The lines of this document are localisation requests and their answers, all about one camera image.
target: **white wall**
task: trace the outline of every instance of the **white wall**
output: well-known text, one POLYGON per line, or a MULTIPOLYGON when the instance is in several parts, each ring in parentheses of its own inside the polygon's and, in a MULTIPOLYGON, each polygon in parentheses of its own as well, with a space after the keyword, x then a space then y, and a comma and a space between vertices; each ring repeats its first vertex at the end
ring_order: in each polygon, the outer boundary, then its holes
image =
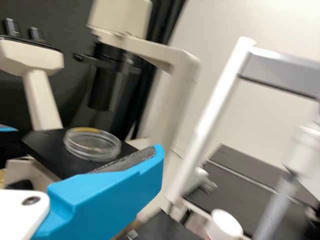
MULTIPOLYGON (((198 84, 173 150, 184 154, 192 130, 231 50, 240 36, 257 47, 320 61, 318 0, 189 0, 171 45, 202 61, 198 84)), ((156 114, 169 78, 160 74, 144 116, 141 136, 159 139, 156 114)), ((242 81, 214 132, 208 154, 219 144, 281 166, 296 125, 311 116, 315 103, 302 97, 242 81)))

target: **clear petri dish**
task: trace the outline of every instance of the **clear petri dish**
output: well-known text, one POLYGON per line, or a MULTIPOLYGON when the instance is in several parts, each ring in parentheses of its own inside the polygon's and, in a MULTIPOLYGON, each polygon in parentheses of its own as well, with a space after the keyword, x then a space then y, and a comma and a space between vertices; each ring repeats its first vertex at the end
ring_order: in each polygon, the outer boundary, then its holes
POLYGON ((93 162, 109 162, 121 151, 121 141, 109 132, 74 127, 66 131, 63 139, 67 150, 79 158, 93 162))

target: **white knob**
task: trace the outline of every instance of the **white knob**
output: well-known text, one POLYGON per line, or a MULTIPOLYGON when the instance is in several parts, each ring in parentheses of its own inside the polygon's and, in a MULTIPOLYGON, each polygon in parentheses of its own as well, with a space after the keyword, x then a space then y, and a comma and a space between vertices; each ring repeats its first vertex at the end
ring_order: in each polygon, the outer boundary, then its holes
POLYGON ((215 209, 204 230, 208 240, 239 240, 244 231, 239 222, 228 212, 215 209))

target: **black wall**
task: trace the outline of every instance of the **black wall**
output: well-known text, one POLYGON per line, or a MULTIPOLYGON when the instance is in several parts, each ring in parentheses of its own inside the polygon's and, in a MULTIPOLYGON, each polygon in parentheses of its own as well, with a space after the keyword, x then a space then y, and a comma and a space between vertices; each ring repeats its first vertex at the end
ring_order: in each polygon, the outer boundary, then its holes
MULTIPOLYGON (((0 19, 18 21, 23 37, 34 26, 48 44, 62 50, 64 69, 49 79, 64 126, 71 123, 87 89, 90 68, 73 60, 72 52, 92 52, 95 37, 86 27, 91 5, 92 0, 2 0, 0 4, 0 19)), ((22 79, 2 71, 0 124, 23 132, 32 128, 22 79)))

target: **gray metal bar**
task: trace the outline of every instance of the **gray metal bar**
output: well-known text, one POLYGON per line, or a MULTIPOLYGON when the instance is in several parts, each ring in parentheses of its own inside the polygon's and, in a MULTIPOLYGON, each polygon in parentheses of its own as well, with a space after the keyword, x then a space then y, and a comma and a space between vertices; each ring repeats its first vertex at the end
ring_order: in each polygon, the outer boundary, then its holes
POLYGON ((238 75, 307 98, 320 97, 320 62, 253 47, 238 75))

